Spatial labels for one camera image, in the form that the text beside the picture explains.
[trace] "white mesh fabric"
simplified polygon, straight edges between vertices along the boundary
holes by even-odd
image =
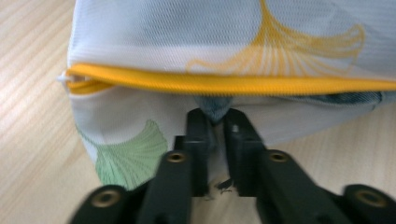
[[[340,35],[354,25],[361,26],[364,39],[356,62],[342,56],[318,59],[342,68],[355,64],[345,73],[349,77],[396,79],[393,0],[81,0],[76,4],[68,62],[183,73],[191,60],[222,63],[258,34],[262,5],[282,26],[313,37]],[[278,41],[271,38],[266,37],[264,48],[273,48],[271,41]],[[291,43],[298,46],[299,40]],[[263,51],[260,63],[265,57],[276,63],[279,54],[294,54],[293,48],[282,46],[276,49],[277,53]],[[297,67],[296,62],[288,63],[290,66]],[[191,67],[189,72],[229,74],[201,65]],[[246,75],[271,75],[266,68],[257,73]],[[309,69],[307,73],[319,75]]]

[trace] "ginkgo leaf print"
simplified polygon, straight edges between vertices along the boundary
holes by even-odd
[[[364,30],[360,25],[332,36],[315,36],[290,29],[280,23],[260,0],[262,21],[252,41],[222,63],[194,59],[194,66],[218,74],[268,77],[317,77],[347,74],[363,48]]]
[[[159,158],[167,150],[166,139],[153,120],[148,120],[137,136],[118,144],[97,144],[81,130],[79,133],[97,148],[95,168],[105,185],[134,189],[153,177]]]

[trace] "wooden table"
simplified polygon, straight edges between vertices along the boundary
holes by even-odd
[[[100,186],[55,78],[66,68],[74,1],[0,2],[0,223],[66,223]],[[396,196],[396,104],[276,148],[323,187]],[[194,223],[258,223],[233,193],[194,201]]]

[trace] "wood grain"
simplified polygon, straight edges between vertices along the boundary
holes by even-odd
[[[66,68],[74,1],[0,2],[0,223],[67,223],[100,185],[55,78]],[[326,189],[368,184],[396,196],[396,104],[276,146]],[[193,202],[194,223],[259,223],[235,193]]]

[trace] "black plastic part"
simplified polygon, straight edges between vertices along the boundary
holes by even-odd
[[[263,189],[257,207],[262,220],[276,224],[352,223],[289,154],[264,151],[260,171]]]
[[[191,214],[191,156],[167,152],[151,180],[137,224],[187,224]]]
[[[102,199],[97,199],[101,193],[116,192],[118,194],[117,201],[113,204],[106,205],[106,201],[110,200],[106,195]],[[95,202],[103,202],[103,204],[95,205]],[[119,224],[123,223],[123,214],[125,205],[128,203],[127,192],[123,187],[108,185],[95,190],[81,205],[75,213],[71,224]]]
[[[192,155],[193,196],[202,197],[209,192],[207,161],[210,151],[216,146],[215,135],[201,109],[188,113],[186,129],[186,136],[182,140],[176,140],[175,149],[186,150]]]
[[[223,118],[227,162],[233,185],[239,196],[255,197],[262,140],[246,115],[230,109]]]
[[[396,202],[364,185],[347,186],[344,195],[321,189],[296,161],[279,150],[266,150],[244,113],[230,109],[224,135],[231,179],[240,196],[257,197],[265,224],[396,224]],[[104,186],[77,210],[71,224],[187,224],[191,196],[208,192],[207,160],[215,147],[209,121],[200,109],[188,114],[185,136],[177,136],[156,176],[126,191]]]
[[[350,185],[344,190],[345,214],[360,224],[396,223],[396,202],[383,192],[365,185]]]

